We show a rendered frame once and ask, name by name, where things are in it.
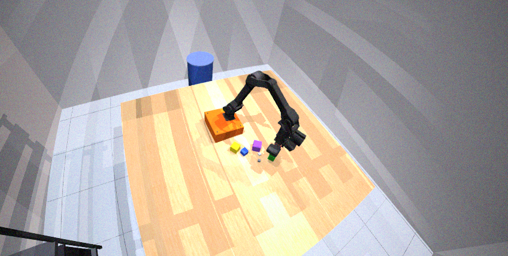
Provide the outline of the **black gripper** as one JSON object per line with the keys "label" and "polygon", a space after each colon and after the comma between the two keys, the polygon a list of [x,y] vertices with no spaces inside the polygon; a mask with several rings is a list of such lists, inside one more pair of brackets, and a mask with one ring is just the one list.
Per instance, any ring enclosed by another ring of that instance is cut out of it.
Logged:
{"label": "black gripper", "polygon": [[281,145],[287,140],[288,137],[281,137],[279,132],[276,134],[276,138],[274,139],[275,140],[275,143],[273,144],[270,144],[268,147],[267,147],[267,152],[276,157],[279,152],[281,151]]}

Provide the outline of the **yellow block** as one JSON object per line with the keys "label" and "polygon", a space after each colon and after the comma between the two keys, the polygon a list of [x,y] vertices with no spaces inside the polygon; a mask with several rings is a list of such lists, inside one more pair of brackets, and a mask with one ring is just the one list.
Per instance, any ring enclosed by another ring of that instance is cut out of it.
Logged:
{"label": "yellow block", "polygon": [[232,143],[231,147],[230,147],[230,151],[231,151],[231,152],[233,152],[233,153],[235,153],[235,154],[237,154],[237,152],[238,152],[238,151],[239,151],[239,149],[240,149],[240,146],[241,146],[240,144],[238,144],[237,142],[235,142],[235,141],[234,141],[234,142]]}

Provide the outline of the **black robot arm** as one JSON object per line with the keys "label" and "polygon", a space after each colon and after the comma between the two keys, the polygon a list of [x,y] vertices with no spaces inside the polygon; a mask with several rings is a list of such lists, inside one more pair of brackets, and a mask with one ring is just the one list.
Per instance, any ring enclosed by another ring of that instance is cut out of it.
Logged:
{"label": "black robot arm", "polygon": [[255,86],[268,89],[280,110],[281,120],[278,122],[278,124],[281,125],[281,127],[279,129],[279,134],[281,137],[288,137],[287,140],[281,145],[281,147],[285,147],[288,151],[294,150],[296,145],[300,147],[303,141],[306,139],[306,135],[298,130],[300,127],[300,117],[298,113],[292,107],[290,107],[286,101],[276,80],[271,78],[268,74],[263,73],[262,71],[258,70],[252,74],[249,74],[246,79],[246,84],[243,86],[235,99],[222,107],[222,110],[224,111],[222,115],[225,121],[231,121],[235,119],[235,112],[242,109],[242,106],[244,106],[244,99]]}

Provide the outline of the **purple cube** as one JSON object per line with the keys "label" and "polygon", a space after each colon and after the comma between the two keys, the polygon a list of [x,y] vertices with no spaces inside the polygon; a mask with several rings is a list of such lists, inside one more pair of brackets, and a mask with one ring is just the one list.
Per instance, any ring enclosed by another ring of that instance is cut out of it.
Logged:
{"label": "purple cube", "polygon": [[262,141],[254,140],[253,146],[252,146],[252,151],[260,152],[261,146],[262,146]]}

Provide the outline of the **blue block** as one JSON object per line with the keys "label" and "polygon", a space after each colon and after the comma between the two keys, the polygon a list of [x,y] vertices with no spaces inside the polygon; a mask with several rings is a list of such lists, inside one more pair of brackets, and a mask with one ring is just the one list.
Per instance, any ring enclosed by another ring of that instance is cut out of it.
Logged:
{"label": "blue block", "polygon": [[240,150],[240,154],[241,154],[243,157],[244,157],[244,156],[246,156],[246,155],[248,154],[248,152],[249,152],[249,151],[248,151],[245,147],[244,147],[244,148],[242,148],[242,149]]}

